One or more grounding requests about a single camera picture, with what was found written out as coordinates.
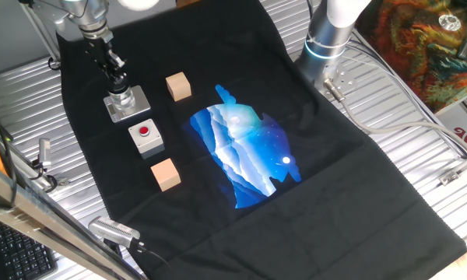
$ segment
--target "keyboard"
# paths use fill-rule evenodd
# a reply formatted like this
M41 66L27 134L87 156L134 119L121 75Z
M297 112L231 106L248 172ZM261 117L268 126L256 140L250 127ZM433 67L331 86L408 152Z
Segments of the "keyboard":
M57 269L49 248L2 223L0 251L8 280L35 280Z

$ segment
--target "colorful painting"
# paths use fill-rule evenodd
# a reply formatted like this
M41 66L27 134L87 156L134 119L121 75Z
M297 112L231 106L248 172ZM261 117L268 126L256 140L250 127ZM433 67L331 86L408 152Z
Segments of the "colorful painting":
M272 195L276 191L272 179L282 182L290 174L301 181L285 131L267 114L260 120L252 107L237 104L222 86L216 91L223 104L200 110L190 125L232 183L235 208Z
M442 15L460 29L444 29ZM466 0L373 0L358 30L433 112L467 96Z

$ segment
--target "wooden cube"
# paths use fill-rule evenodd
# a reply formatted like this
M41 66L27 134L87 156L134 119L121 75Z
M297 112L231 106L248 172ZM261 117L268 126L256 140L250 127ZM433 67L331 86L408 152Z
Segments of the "wooden cube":
M174 102L189 97L192 94L190 83L188 83L187 77L185 77L183 72L167 77L166 84Z
M150 167L150 169L154 173L161 191L168 190L181 182L180 175L178 175L178 171L174 167L173 162L171 162L171 159L157 163L155 166Z

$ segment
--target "graphic print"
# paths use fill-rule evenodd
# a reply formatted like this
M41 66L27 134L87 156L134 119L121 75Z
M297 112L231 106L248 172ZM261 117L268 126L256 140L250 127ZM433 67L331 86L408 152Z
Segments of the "graphic print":
M260 120L252 107L236 104L222 86L216 91L223 104L200 110L190 118L190 125L232 183L235 208L272 195L276 189L270 178L282 182L289 173L300 182L284 130L267 114Z

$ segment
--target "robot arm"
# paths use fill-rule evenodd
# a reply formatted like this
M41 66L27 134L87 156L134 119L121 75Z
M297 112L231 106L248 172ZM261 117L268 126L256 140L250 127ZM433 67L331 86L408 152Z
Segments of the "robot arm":
M128 90L128 78L122 67L125 62L112 51L113 34L107 26L107 0L61 0L69 12L68 19L76 24L88 42L88 53L108 78L108 91L121 94Z
M370 0L321 0L308 28L297 66L324 92L324 81L337 77L338 63L351 37L354 23Z

